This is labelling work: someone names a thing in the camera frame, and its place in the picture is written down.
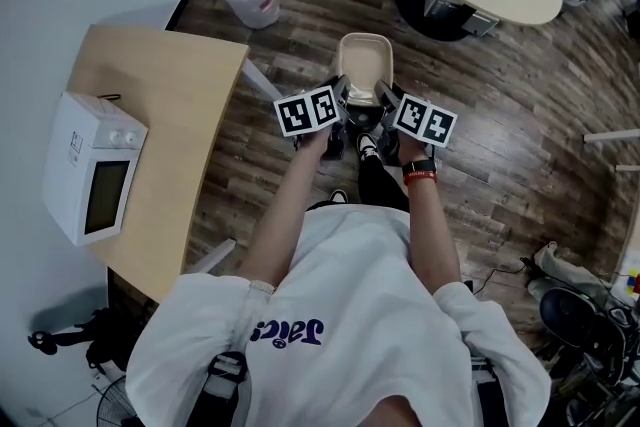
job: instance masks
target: white t-shirt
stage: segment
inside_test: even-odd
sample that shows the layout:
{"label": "white t-shirt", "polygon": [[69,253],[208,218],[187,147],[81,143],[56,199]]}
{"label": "white t-shirt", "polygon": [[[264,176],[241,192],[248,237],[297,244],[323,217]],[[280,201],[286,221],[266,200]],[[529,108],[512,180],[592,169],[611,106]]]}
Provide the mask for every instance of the white t-shirt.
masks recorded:
{"label": "white t-shirt", "polygon": [[[391,395],[424,426],[481,426],[470,349],[491,360],[511,427],[537,426],[550,379],[502,308],[462,283],[433,296],[408,263],[409,215],[341,205],[306,214],[289,274],[246,344],[247,427],[355,427]],[[182,427],[211,360],[229,350],[250,283],[179,278],[129,361],[147,427]]]}

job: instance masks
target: black watch strap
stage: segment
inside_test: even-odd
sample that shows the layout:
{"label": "black watch strap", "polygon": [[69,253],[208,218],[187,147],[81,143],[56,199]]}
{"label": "black watch strap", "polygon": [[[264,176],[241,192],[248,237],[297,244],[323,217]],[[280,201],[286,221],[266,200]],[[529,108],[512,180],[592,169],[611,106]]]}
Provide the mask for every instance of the black watch strap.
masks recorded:
{"label": "black watch strap", "polygon": [[434,159],[417,160],[415,162],[409,162],[407,165],[402,166],[402,174],[413,173],[414,171],[431,171],[436,172],[436,161]]}

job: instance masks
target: white microwave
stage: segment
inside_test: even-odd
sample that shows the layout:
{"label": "white microwave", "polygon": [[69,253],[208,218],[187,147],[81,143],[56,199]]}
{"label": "white microwave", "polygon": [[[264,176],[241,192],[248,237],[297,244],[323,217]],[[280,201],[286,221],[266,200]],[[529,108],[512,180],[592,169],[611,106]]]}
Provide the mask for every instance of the white microwave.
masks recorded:
{"label": "white microwave", "polygon": [[120,231],[147,128],[111,101],[63,93],[43,180],[47,209],[76,246]]}

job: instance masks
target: beige plastic container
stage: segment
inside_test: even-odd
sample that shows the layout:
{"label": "beige plastic container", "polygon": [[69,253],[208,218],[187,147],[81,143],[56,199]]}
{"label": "beige plastic container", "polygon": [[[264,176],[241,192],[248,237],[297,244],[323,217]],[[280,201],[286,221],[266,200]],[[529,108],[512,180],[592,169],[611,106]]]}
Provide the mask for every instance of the beige plastic container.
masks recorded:
{"label": "beige plastic container", "polygon": [[338,44],[338,75],[351,81],[350,105],[375,107],[379,105],[374,93],[378,80],[393,84],[393,50],[391,43],[379,34],[352,32]]}

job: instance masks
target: microwave knob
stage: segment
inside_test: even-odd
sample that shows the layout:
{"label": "microwave knob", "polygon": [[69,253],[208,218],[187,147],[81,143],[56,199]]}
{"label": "microwave knob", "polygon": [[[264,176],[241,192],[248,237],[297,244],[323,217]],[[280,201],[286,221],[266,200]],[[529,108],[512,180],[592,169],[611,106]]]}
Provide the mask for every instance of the microwave knob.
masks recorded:
{"label": "microwave knob", "polygon": [[127,132],[127,135],[124,136],[124,142],[129,146],[132,146],[136,142],[136,133],[135,132]]}
{"label": "microwave knob", "polygon": [[111,144],[114,146],[118,146],[122,141],[122,132],[120,132],[120,130],[114,130],[111,132],[109,134],[109,141],[111,141]]}

